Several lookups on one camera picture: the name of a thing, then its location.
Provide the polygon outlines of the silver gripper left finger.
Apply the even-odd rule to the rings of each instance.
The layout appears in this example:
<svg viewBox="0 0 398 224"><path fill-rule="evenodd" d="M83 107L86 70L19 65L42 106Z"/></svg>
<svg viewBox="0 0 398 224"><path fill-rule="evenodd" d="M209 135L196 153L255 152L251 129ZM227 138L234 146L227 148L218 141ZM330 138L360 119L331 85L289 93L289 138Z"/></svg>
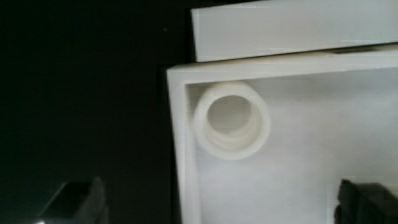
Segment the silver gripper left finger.
<svg viewBox="0 0 398 224"><path fill-rule="evenodd" d="M107 189L100 177L61 184L33 224L111 224Z"/></svg>

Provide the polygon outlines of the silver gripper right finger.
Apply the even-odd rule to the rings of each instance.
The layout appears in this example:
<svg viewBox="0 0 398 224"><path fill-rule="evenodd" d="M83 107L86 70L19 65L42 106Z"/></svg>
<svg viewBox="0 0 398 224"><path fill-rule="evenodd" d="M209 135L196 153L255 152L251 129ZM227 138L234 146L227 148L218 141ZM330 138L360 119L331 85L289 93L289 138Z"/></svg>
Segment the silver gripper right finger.
<svg viewBox="0 0 398 224"><path fill-rule="evenodd" d="M379 183L342 180L335 224L398 224L398 196Z"/></svg>

